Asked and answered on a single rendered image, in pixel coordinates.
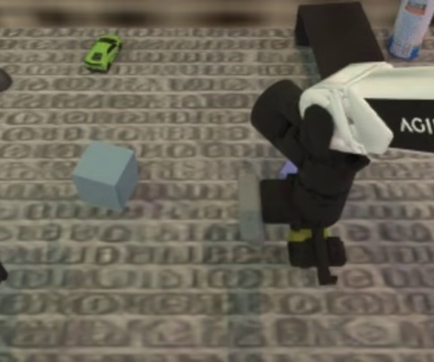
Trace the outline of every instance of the light blue box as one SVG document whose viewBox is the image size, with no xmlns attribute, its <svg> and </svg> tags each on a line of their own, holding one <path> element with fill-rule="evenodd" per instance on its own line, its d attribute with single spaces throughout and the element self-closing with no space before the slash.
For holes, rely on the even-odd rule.
<svg viewBox="0 0 434 362">
<path fill-rule="evenodd" d="M 135 152 L 93 141 L 73 170 L 73 183 L 81 200 L 122 211 L 138 179 Z"/>
</svg>

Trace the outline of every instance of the white lettering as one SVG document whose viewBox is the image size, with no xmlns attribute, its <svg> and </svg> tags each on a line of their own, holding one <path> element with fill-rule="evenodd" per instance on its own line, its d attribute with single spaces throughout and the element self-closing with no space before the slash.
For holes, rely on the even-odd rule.
<svg viewBox="0 0 434 362">
<path fill-rule="evenodd" d="M 423 119 L 421 118 L 413 118 L 411 120 L 411 126 L 413 127 L 415 132 L 425 133 L 426 131 L 426 126 L 423 124 Z"/>
<path fill-rule="evenodd" d="M 414 117 L 411 121 L 401 118 L 401 132 L 434 134 L 434 118 Z"/>
</svg>

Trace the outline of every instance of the robotic arm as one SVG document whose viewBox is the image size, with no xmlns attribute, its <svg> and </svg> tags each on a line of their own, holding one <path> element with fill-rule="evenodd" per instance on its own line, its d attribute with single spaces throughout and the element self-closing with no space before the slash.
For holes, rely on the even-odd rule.
<svg viewBox="0 0 434 362">
<path fill-rule="evenodd" d="M 344 265 L 346 254 L 327 228 L 340 219 L 367 156 L 389 148 L 434 152 L 434 67 L 357 63 L 304 92 L 279 81 L 257 99 L 251 123 L 299 169 L 261 181 L 263 221 L 290 224 L 291 265 L 317 267 L 320 284 L 335 284 L 329 266 Z"/>
</svg>

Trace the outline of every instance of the bottle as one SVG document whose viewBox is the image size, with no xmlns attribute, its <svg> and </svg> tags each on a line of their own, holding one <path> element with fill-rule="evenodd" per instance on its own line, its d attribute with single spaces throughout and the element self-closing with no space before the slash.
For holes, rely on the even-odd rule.
<svg viewBox="0 0 434 362">
<path fill-rule="evenodd" d="M 393 57 L 413 60 L 434 14 L 434 0 L 402 0 L 387 49 Z"/>
</svg>

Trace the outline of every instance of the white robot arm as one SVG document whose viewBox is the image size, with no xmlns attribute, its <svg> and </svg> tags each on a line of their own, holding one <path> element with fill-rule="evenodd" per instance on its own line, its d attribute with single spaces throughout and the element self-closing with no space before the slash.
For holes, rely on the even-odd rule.
<svg viewBox="0 0 434 362">
<path fill-rule="evenodd" d="M 335 121 L 330 148 L 358 155 L 385 153 L 393 141 L 390 122 L 399 119 L 401 131 L 423 133 L 434 130 L 434 115 L 420 118 L 382 119 L 367 100 L 434 100 L 434 66 L 395 68 L 389 63 L 355 63 L 306 89 L 299 102 L 301 116 L 318 105 Z"/>
</svg>

